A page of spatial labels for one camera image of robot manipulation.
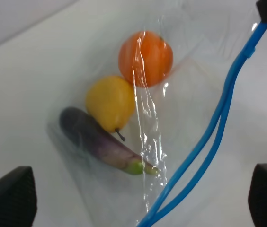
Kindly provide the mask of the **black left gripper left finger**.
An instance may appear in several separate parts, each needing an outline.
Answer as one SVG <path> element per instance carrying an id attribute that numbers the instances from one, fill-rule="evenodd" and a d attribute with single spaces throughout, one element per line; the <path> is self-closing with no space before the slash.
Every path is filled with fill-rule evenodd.
<path id="1" fill-rule="evenodd" d="M 19 166 L 0 178 L 0 227 L 31 227 L 36 213 L 32 167 Z"/>

